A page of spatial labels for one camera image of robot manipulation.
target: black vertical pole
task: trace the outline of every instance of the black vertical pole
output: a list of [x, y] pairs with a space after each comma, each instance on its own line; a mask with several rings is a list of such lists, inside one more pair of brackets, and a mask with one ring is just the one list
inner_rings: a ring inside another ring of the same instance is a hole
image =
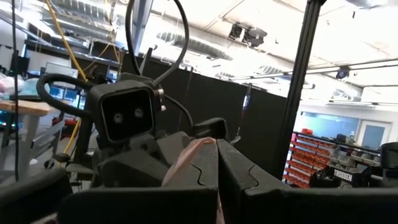
[[274, 156], [274, 170], [272, 175], [282, 179], [289, 151], [290, 138], [292, 137], [297, 111], [299, 110], [301, 91], [303, 89], [305, 74], [310, 60], [311, 48], [315, 30], [317, 28], [319, 12], [326, 0], [307, 0], [303, 26], [298, 42], [296, 59], [293, 67], [292, 81], [287, 95], [286, 108], [279, 141]]

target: door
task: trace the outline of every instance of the door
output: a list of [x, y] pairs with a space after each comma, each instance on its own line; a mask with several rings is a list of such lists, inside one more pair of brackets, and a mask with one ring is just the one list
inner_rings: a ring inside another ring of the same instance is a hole
[[359, 127], [358, 144], [364, 147], [377, 149], [388, 142], [391, 123], [377, 121], [362, 121]]

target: desk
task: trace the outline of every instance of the desk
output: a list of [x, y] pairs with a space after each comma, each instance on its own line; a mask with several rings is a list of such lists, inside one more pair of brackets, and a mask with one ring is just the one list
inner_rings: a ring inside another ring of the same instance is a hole
[[[24, 129], [26, 129], [26, 135], [24, 137], [18, 138], [19, 140], [19, 177], [20, 179], [24, 178], [27, 174], [27, 170], [29, 168], [29, 162], [31, 159], [36, 158], [41, 155], [44, 151], [49, 148], [48, 144], [44, 144], [46, 141], [55, 136], [53, 140], [51, 140], [51, 146], [53, 147], [53, 152], [57, 151], [58, 142], [60, 139], [61, 130], [65, 124], [63, 122], [59, 122], [55, 126], [48, 128], [48, 130], [44, 131], [37, 135], [37, 128], [39, 127], [40, 117], [46, 116], [50, 113], [56, 112], [57, 110], [47, 103], [44, 102], [31, 102], [31, 101], [18, 101], [18, 113], [21, 115], [25, 115], [25, 123], [23, 124]], [[14, 114], [15, 112], [15, 103], [9, 100], [1, 100], [0, 101], [0, 110], [4, 110], [10, 112], [10, 114]], [[7, 122], [7, 126], [4, 130], [4, 135], [2, 139], [2, 148], [0, 150], [0, 174], [7, 178], [9, 176], [14, 175], [13, 170], [4, 170], [4, 165], [6, 163], [6, 157], [10, 151], [15, 151], [15, 143], [8, 145], [9, 136], [11, 132], [11, 124], [12, 122]]]

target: pink fabric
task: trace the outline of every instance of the pink fabric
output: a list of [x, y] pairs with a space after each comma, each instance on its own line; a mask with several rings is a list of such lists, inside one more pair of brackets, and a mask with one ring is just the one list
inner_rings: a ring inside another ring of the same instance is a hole
[[[167, 171], [166, 176], [163, 179], [162, 186], [165, 186], [170, 179], [184, 167], [186, 167], [191, 160], [198, 154], [198, 151], [202, 148], [201, 146], [208, 143], [215, 143], [213, 138], [201, 138], [193, 140], [179, 155], [177, 161]], [[224, 224], [223, 209], [221, 206], [220, 196], [218, 196], [218, 208], [217, 208], [217, 224]]]

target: black partition wall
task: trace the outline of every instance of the black partition wall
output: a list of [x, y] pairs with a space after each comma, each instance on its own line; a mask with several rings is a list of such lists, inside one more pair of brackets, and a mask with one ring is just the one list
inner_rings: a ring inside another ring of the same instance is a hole
[[[128, 55], [124, 59], [122, 71], [132, 72]], [[152, 59], [144, 75], [154, 79], [168, 68], [168, 65]], [[165, 94], [185, 105], [194, 123], [214, 117], [224, 118], [231, 139], [235, 137], [240, 125], [241, 140], [235, 144], [236, 149], [264, 170], [272, 172], [286, 99], [252, 89], [249, 105], [241, 119], [243, 101], [248, 89], [246, 86], [193, 73], [187, 91], [189, 78], [190, 71], [178, 69], [162, 81], [161, 85]], [[169, 103], [165, 105], [167, 111], [159, 113], [158, 123], [171, 134], [178, 130], [180, 110]], [[181, 130], [187, 131], [185, 117], [182, 116], [181, 120]]]

